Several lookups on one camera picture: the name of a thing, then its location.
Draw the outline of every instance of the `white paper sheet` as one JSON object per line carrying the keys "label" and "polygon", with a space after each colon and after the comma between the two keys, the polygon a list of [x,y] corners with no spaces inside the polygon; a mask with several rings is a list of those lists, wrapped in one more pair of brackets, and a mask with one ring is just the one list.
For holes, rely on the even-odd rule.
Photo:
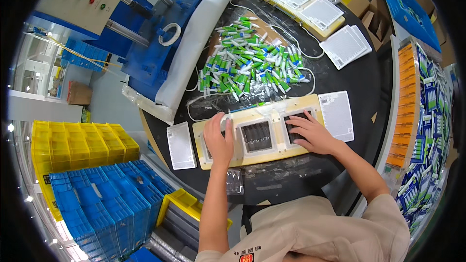
{"label": "white paper sheet", "polygon": [[351,27],[346,25],[319,44],[338,70],[365,51],[353,35]]}
{"label": "white paper sheet", "polygon": [[325,128],[336,139],[354,140],[353,118],[347,91],[319,94]]}
{"label": "white paper sheet", "polygon": [[167,127],[173,170],[196,168],[188,122]]}

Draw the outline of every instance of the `clear plastic blister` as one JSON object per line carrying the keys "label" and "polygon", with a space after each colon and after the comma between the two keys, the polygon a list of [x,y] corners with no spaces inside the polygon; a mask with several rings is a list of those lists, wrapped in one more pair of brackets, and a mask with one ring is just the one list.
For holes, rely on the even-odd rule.
{"label": "clear plastic blister", "polygon": [[228,169],[226,172],[226,194],[227,195],[243,195],[243,176],[241,169]]}

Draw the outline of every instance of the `worker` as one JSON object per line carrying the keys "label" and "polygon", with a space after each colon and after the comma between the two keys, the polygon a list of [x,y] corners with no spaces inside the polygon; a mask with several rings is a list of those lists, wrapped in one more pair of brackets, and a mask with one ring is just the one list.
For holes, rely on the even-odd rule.
{"label": "worker", "polygon": [[330,201],[310,195],[269,206],[248,219],[251,231],[241,228],[241,241],[228,246],[226,230],[226,172],[233,157],[232,121],[224,113],[204,127],[204,139],[213,165],[199,224],[196,262],[375,262],[405,259],[410,232],[385,181],[346,143],[337,140],[306,110],[308,119],[290,116],[291,133],[305,137],[294,141],[309,152],[333,155],[367,200],[362,218],[337,216]]}

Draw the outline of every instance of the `beige shirt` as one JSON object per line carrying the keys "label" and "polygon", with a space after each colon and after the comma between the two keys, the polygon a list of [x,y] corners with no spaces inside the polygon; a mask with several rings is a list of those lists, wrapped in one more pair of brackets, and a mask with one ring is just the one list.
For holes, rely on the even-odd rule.
{"label": "beige shirt", "polygon": [[202,251],[196,262],[282,262],[289,251],[329,261],[399,262],[410,242],[408,225],[387,194],[377,196],[362,218],[336,216],[329,200],[307,196],[257,212],[251,226],[225,254]]}

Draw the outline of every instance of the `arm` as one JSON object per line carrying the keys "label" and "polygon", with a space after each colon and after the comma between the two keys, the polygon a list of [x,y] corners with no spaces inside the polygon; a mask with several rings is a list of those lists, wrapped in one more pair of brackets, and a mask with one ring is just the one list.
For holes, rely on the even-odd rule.
{"label": "arm", "polygon": [[233,157],[233,133],[231,121],[227,119],[225,138],[222,136],[220,120],[223,115],[216,114],[204,127],[204,139],[213,165],[199,222],[199,253],[204,250],[226,253],[230,249],[226,232],[226,171]]}
{"label": "arm", "polygon": [[387,184],[374,167],[356,154],[346,143],[332,137],[329,131],[306,110],[304,113],[308,119],[290,116],[287,121],[287,124],[297,126],[290,132],[298,133],[307,140],[297,139],[294,143],[313,153],[333,155],[346,168],[368,204],[377,196],[390,193]]}

